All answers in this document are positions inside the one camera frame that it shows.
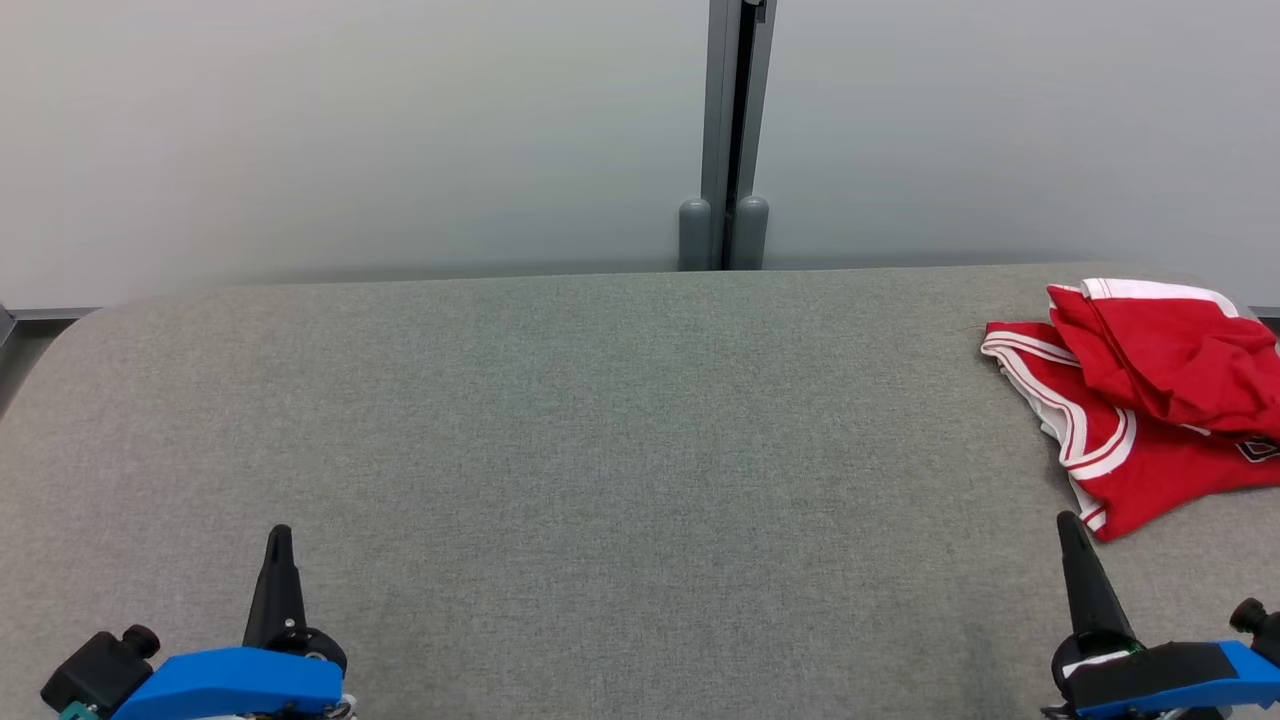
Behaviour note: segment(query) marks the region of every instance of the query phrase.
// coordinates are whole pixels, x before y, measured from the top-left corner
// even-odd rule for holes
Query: jersey logo
[[[1249,438],[1235,447],[1239,448],[1240,455],[1244,455],[1244,459],[1249,462],[1262,462],[1263,460],[1280,457],[1280,446],[1275,441],[1262,436]]]

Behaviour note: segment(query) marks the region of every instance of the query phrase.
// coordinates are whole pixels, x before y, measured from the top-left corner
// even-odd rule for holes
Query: blue plastic part
[[[114,720],[195,720],[271,715],[285,706],[320,715],[342,700],[342,667],[256,647],[170,657],[115,712]]]
[[[1235,667],[1236,678],[1211,680],[1110,705],[1079,707],[1076,712],[1080,717],[1116,717],[1123,716],[1130,707],[1137,708],[1138,712],[1235,705],[1270,707],[1272,702],[1280,700],[1280,667],[1238,641],[1217,644],[1222,648],[1222,655]]]

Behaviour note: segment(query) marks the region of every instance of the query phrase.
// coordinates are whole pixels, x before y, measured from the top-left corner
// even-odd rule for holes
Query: red jersey
[[[1199,287],[1050,286],[1050,316],[1102,397],[1170,425],[1280,438],[1280,355],[1266,325]]]
[[[1057,439],[1080,519],[1100,541],[1206,495],[1280,484],[1280,448],[1265,438],[1212,441],[1103,400],[1053,325],[989,323],[982,352]]]

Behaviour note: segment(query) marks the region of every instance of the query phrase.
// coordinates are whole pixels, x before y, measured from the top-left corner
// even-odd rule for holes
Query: gray table
[[[1152,277],[288,286],[95,313],[0,423],[3,715],[50,717],[40,685],[97,629],[234,644],[283,521],[367,719],[1034,717],[1071,501],[978,345],[1092,275]],[[1277,510],[1212,497],[1105,547],[1139,635],[1226,638],[1245,596],[1280,605]]]

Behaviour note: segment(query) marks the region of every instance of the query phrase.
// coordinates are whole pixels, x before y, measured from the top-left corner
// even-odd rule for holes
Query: white stripe
[[[1225,295],[1188,284],[1128,281],[1123,278],[1089,278],[1083,281],[1083,291],[1085,297],[1093,300],[1203,300],[1217,305],[1228,318],[1240,316],[1235,305]]]
[[[1123,425],[1124,436],[1115,445],[1115,448],[1092,465],[1076,465],[1075,468],[1069,469],[1068,473],[1070,473],[1073,478],[1080,482],[1101,478],[1102,475],[1114,471],[1129,459],[1129,454],[1133,452],[1133,443],[1138,438],[1138,419],[1134,416],[1132,410],[1120,411],[1128,415],[1128,421]]]
[[[1089,462],[1101,460],[1102,456],[1110,454],[1112,450],[1115,450],[1116,446],[1121,445],[1125,437],[1132,437],[1137,432],[1138,419],[1134,418],[1133,413],[1130,413],[1129,410],[1121,410],[1119,407],[1116,407],[1115,411],[1117,415],[1116,432],[1111,433],[1111,437],[1107,438],[1107,442],[1102,443],[1102,447],[1071,462],[1071,468],[1069,468],[1070,470],[1074,471],[1079,469],[1082,465],[1088,465]]]
[[[1032,336],[1025,336],[1020,333],[1011,333],[1009,331],[996,331],[987,334],[986,342],[998,342],[1000,345],[1018,343],[1019,347],[1025,347],[1028,350],[1036,348],[1043,352],[1037,352],[1041,357],[1046,360],[1066,360],[1069,364],[1080,366],[1080,359],[1075,356],[1074,352],[1065,347],[1059,347],[1051,342],[1044,342],[1043,340],[1034,338]]]
[[[1080,483],[1075,482],[1075,478],[1068,475],[1068,484],[1071,486],[1071,492],[1075,493],[1075,501],[1080,503],[1080,519],[1088,518],[1094,510],[1101,507],[1101,503],[1092,495],[1080,487]]]
[[[1115,432],[1101,447],[1092,452],[1084,452],[1088,438],[1088,415],[1083,407],[1039,382],[1016,351],[1000,346],[989,348],[984,346],[983,354],[996,357],[1005,366],[1009,382],[1027,398],[1028,405],[1041,420],[1055,428],[1065,424],[1061,434],[1070,437],[1071,445],[1062,443],[1059,461],[1068,469],[1070,477],[1076,480],[1091,480],[1106,475],[1128,460],[1138,437],[1138,418],[1132,410],[1114,407],[1116,411]],[[1060,415],[1055,416],[1047,413],[1044,405],[1056,409]]]
[[[1009,370],[1009,380],[1015,388],[1019,389],[1019,392],[1021,392],[1024,397],[1028,397],[1028,400],[1034,397],[1036,400],[1065,415],[1065,418],[1055,418],[1046,414],[1039,402],[1028,402],[1032,406],[1032,410],[1034,410],[1042,420],[1052,423],[1055,427],[1061,427],[1065,430],[1066,438],[1064,438],[1065,442],[1062,442],[1061,451],[1059,452],[1059,461],[1062,465],[1068,465],[1069,462],[1076,460],[1075,448],[1083,448],[1088,438],[1088,420],[1084,415],[1084,409],[1053,392],[1044,383],[1036,379],[1036,375],[1027,368],[1027,364],[1023,363],[1023,359],[1018,356],[1016,351],[998,345],[989,347],[983,345],[982,354],[995,357],[1001,365],[1005,366],[1006,370]]]
[[[1084,525],[1096,533],[1102,529],[1102,525],[1106,524],[1107,524],[1107,511],[1103,510],[1102,512],[1098,512],[1093,518],[1089,518],[1089,521],[1085,523]]]

